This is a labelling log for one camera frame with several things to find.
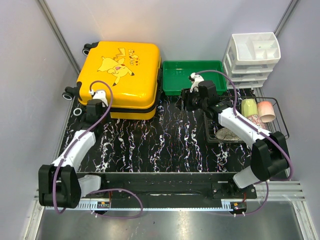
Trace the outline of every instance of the green tray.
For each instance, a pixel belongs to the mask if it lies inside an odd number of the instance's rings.
[[[221,61],[164,61],[163,69],[163,91],[167,96],[179,96],[182,89],[191,87],[189,76],[202,70],[217,70],[224,72]],[[204,80],[212,80],[216,91],[222,95],[227,91],[225,77],[219,73],[206,72],[201,76]]]

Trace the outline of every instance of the gray wall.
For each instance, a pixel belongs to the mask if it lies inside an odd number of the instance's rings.
[[[232,33],[272,32],[290,0],[46,0],[78,64],[85,43],[151,42],[163,60],[222,60]]]
[[[263,86],[278,99],[290,132],[294,179],[301,181],[320,234],[320,1],[300,1],[279,36],[281,60]]]
[[[77,76],[34,0],[0,7],[0,233],[17,240],[38,187],[38,169],[56,152]]]

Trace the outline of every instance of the metal floor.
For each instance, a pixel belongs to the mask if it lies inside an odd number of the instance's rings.
[[[248,203],[248,211],[257,202]],[[111,212],[115,216],[134,212]],[[97,217],[89,211],[45,210],[39,240],[300,240],[303,239],[290,202],[268,202],[251,216],[220,216],[208,212],[146,212],[131,220]]]

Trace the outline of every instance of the suitcase handle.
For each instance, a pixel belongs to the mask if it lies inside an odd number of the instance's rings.
[[[156,76],[156,82],[157,82],[157,91],[156,91],[156,96],[155,96],[155,101],[159,102],[160,97],[161,97],[161,93],[162,93],[162,88],[163,88],[163,74],[162,74],[162,68],[160,67],[158,70],[158,74]]]

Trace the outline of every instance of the light green cup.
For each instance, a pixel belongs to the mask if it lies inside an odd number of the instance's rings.
[[[251,115],[258,115],[256,100],[253,98],[244,99],[241,102],[241,114],[247,118]]]

